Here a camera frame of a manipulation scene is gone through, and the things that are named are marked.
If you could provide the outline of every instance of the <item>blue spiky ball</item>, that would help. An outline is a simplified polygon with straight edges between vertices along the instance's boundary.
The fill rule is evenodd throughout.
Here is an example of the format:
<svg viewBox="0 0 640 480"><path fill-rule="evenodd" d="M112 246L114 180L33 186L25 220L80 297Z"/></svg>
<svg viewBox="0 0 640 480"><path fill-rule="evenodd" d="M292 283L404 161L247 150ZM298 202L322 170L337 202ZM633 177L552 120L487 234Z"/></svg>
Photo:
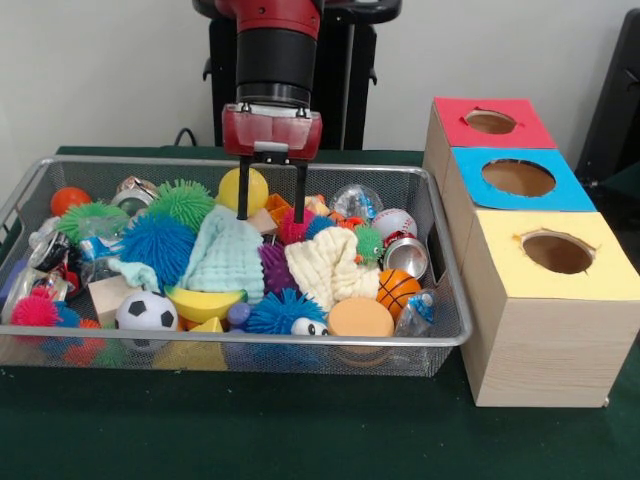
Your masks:
<svg viewBox="0 0 640 480"><path fill-rule="evenodd" d="M280 295L269 293L253 307L245 331L289 335L293 322L305 317L316 322L325 322L322 308L306 296L298 296L295 290L285 288Z"/></svg>
<svg viewBox="0 0 640 480"><path fill-rule="evenodd" d="M326 230L327 228L335 227L335 226L336 226L336 222L331 220L329 217L317 216L309 224L309 228L307 228L307 233L305 234L305 238L307 240L313 240L313 238L322 230Z"/></svg>
<svg viewBox="0 0 640 480"><path fill-rule="evenodd" d="M180 281L196 242L193 231L169 215L138 217L118 243L120 260L140 262L153 268L160 290Z"/></svg>

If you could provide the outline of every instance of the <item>washcloth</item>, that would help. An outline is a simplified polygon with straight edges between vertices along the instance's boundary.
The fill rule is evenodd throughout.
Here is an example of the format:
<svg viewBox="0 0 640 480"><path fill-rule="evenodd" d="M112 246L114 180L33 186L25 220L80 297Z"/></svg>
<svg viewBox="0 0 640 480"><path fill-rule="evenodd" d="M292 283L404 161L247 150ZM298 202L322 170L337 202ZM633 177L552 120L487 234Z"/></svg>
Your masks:
<svg viewBox="0 0 640 480"><path fill-rule="evenodd" d="M284 253L300 291L328 312L346 298L378 295L380 270L355 263L357 245L355 233L330 227L313 240L287 246Z"/></svg>
<svg viewBox="0 0 640 480"><path fill-rule="evenodd" d="M264 296L258 247L262 236L250 224L217 205L204 219L180 287L200 292L245 290L249 304Z"/></svg>
<svg viewBox="0 0 640 480"><path fill-rule="evenodd" d="M120 273L130 287L143 287L150 292L160 293L158 277L149 265L140 262L126 263L117 258L110 258L109 268Z"/></svg>

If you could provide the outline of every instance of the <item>black cable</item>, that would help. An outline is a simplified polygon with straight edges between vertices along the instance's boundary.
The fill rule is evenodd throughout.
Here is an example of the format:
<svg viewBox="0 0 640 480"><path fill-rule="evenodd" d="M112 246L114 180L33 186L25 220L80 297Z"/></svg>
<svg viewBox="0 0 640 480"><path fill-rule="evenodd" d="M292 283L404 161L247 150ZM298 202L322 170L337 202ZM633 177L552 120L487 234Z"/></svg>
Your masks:
<svg viewBox="0 0 640 480"><path fill-rule="evenodd" d="M180 141L182 140L182 137L184 137L185 133L189 135L189 138L191 139L191 145L193 145L194 147L197 147L198 142L196 141L196 136L193 134L190 128L186 128L186 127L178 132L178 136L173 142L173 146L177 147L178 145L180 145Z"/></svg>

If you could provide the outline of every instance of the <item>baseball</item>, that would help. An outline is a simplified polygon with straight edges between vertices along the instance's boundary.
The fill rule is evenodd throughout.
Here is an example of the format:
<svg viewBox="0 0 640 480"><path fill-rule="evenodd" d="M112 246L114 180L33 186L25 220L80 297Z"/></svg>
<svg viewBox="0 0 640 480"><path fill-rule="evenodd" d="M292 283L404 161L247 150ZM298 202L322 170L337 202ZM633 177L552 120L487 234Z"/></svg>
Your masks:
<svg viewBox="0 0 640 480"><path fill-rule="evenodd" d="M411 215L399 208L390 208L376 215L371 224L382 237L383 240L396 232L410 233L414 237L418 236L418 226Z"/></svg>

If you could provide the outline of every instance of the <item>soccer ball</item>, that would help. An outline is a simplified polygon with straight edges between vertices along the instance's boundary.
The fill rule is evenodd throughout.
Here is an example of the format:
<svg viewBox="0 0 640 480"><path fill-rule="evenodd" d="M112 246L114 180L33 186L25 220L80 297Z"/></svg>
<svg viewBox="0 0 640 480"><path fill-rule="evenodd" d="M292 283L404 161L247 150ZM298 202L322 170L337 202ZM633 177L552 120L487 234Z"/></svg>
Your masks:
<svg viewBox="0 0 640 480"><path fill-rule="evenodd" d="M168 298L152 292L138 292L128 297L116 312L116 328L121 330L178 329L178 312ZM155 352L163 340L125 339L128 348L139 352Z"/></svg>

